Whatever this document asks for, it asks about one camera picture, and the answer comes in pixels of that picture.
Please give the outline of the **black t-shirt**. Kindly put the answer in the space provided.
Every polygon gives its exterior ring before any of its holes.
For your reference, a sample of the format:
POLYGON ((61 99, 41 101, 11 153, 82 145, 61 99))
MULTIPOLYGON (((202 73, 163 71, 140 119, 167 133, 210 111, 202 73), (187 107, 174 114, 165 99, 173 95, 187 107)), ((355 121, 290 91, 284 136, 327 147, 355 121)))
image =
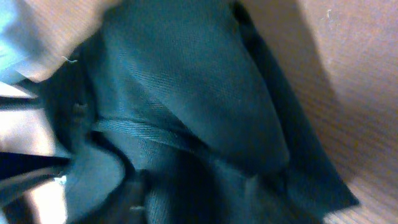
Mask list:
POLYGON ((42 84, 68 223, 320 223, 358 204, 245 9, 124 1, 42 84))

